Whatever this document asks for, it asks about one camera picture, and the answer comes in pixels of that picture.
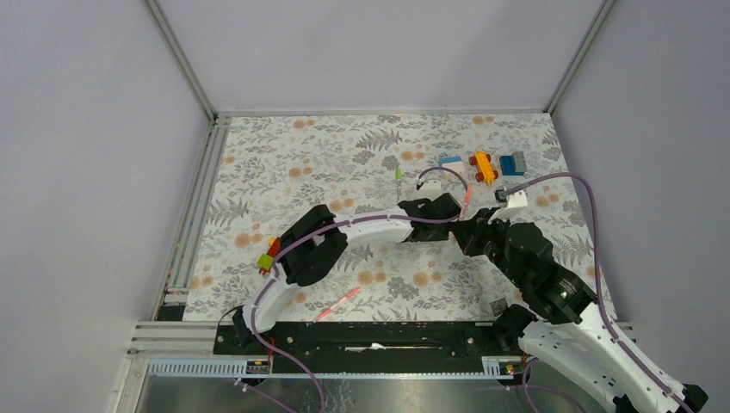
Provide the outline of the red gel pen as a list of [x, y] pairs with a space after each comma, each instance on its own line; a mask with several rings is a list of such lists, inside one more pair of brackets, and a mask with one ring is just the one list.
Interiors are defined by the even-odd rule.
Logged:
[[466, 190], [466, 193], [465, 193], [465, 196], [463, 199], [463, 203], [461, 206], [461, 213], [460, 213], [459, 220], [465, 220], [467, 218], [467, 211], [468, 211], [469, 203], [470, 203], [470, 200], [472, 197], [472, 192], [473, 192], [473, 185], [469, 184], [467, 186], [467, 190]]

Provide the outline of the white green marker pen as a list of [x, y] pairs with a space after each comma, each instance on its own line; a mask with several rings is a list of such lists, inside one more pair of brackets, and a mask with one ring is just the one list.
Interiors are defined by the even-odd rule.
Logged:
[[396, 182], [396, 201], [400, 202], [402, 199], [402, 170], [399, 166], [395, 168], [394, 177]]

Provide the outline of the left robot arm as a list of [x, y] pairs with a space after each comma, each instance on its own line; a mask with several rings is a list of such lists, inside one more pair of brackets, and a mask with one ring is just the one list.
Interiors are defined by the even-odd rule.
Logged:
[[259, 293], [233, 313], [234, 342], [248, 354], [262, 350], [288, 301], [302, 287], [323, 280], [349, 248], [372, 243], [440, 242], [461, 205], [451, 194], [434, 200], [401, 201], [386, 211], [338, 217], [317, 205], [285, 231], [274, 246], [267, 277]]

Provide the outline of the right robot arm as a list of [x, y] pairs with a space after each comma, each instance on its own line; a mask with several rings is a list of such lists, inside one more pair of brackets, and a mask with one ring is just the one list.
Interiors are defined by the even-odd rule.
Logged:
[[601, 298], [554, 260], [533, 223], [482, 210], [449, 226], [466, 256], [485, 256], [521, 293], [493, 332], [498, 350], [520, 349], [570, 379], [608, 412], [699, 412], [708, 394], [665, 373], [621, 330]]

